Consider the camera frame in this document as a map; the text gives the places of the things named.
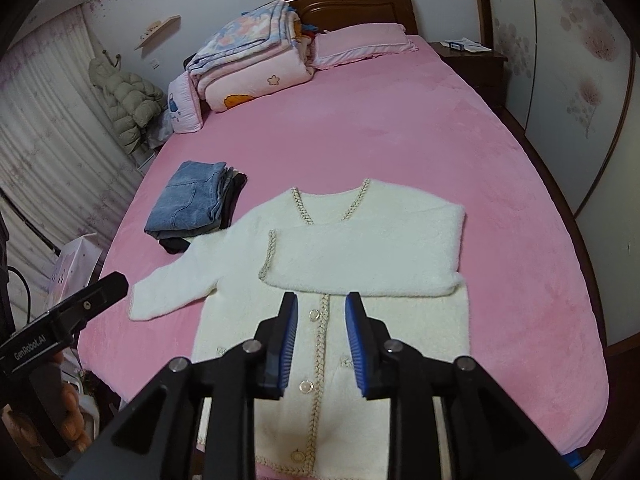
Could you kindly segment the person left hand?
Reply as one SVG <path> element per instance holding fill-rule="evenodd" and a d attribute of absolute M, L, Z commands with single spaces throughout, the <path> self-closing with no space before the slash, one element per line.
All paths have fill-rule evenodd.
<path fill-rule="evenodd" d="M 85 432 L 78 393 L 62 382 L 63 352 L 31 370 L 12 374 L 1 391 L 1 419 L 9 436 L 32 468 L 44 458 L 62 457 L 69 450 L 85 452 L 91 440 Z"/>

